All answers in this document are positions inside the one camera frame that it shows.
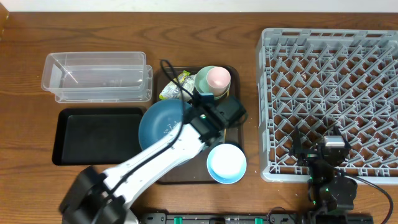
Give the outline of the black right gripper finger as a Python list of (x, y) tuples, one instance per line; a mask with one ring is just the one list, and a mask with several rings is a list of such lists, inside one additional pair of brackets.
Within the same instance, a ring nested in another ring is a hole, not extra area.
[(350, 148), (351, 145), (349, 142), (343, 137), (341, 131), (339, 130), (338, 126), (333, 127), (333, 134), (335, 137), (333, 145), (336, 147), (343, 147), (343, 148)]
[(302, 152), (302, 142), (300, 137), (299, 128), (296, 126), (293, 133), (293, 143), (292, 143), (293, 152)]

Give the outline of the yellow green snack wrapper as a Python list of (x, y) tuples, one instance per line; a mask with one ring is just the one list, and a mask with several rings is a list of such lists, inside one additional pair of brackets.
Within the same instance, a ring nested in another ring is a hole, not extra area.
[[(184, 79), (189, 75), (192, 75), (192, 74), (186, 70), (184, 70), (182, 73), (180, 73), (178, 75), (179, 83), (182, 85), (182, 82), (184, 81)], [(180, 88), (173, 82), (169, 82), (165, 86), (165, 88), (160, 92), (159, 98), (161, 100), (169, 100), (169, 99), (179, 99), (180, 100), (181, 99)]]

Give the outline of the dark blue plate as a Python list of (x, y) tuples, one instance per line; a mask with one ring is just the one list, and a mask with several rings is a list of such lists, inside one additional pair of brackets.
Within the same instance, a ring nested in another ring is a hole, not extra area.
[(160, 100), (153, 104), (143, 115), (139, 125), (139, 144), (143, 151), (160, 141), (163, 137), (170, 137), (164, 146), (169, 145), (178, 133), (183, 117), (182, 101), (178, 99)]

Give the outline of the light blue bowl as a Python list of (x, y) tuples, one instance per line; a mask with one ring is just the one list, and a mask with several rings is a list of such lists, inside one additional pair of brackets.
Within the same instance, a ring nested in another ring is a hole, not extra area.
[(243, 151), (234, 144), (219, 144), (214, 147), (206, 160), (210, 176), (221, 184), (234, 184), (240, 181), (247, 168)]

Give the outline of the white tissue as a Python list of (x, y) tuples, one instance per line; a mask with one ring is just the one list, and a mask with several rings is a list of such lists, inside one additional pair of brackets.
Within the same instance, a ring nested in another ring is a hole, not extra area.
[(190, 94), (193, 95), (193, 91), (195, 89), (195, 78), (196, 75), (189, 75), (182, 82), (182, 87), (188, 91), (188, 93), (186, 91), (183, 91), (183, 97), (185, 101), (189, 101), (192, 99)]

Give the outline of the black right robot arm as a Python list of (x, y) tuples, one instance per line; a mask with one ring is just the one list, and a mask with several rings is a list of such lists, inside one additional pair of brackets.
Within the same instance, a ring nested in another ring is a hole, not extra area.
[(300, 131), (292, 135), (291, 156), (298, 166), (308, 167), (308, 199), (314, 209), (302, 215), (300, 223), (348, 223), (347, 212), (354, 209), (358, 185), (356, 181), (336, 173), (336, 166), (347, 158), (351, 145), (338, 128), (333, 134), (323, 136), (311, 147), (304, 145)]

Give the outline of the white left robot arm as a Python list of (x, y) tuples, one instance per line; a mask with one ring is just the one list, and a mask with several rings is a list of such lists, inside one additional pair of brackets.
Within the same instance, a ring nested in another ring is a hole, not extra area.
[(186, 110), (177, 128), (137, 156), (99, 173), (82, 170), (62, 200), (64, 223), (137, 223), (132, 203), (145, 189), (179, 164), (214, 143), (234, 123), (225, 106)]

